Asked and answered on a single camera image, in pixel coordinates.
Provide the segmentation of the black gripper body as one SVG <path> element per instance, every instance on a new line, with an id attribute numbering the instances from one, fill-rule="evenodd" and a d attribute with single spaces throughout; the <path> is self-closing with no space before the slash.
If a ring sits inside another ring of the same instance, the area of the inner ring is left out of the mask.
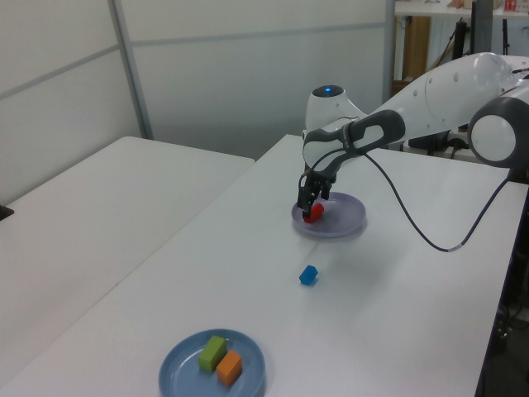
<path id="1" fill-rule="evenodd" d="M 330 188 L 336 182 L 336 174 L 306 169 L 301 176 L 306 189 Z"/>

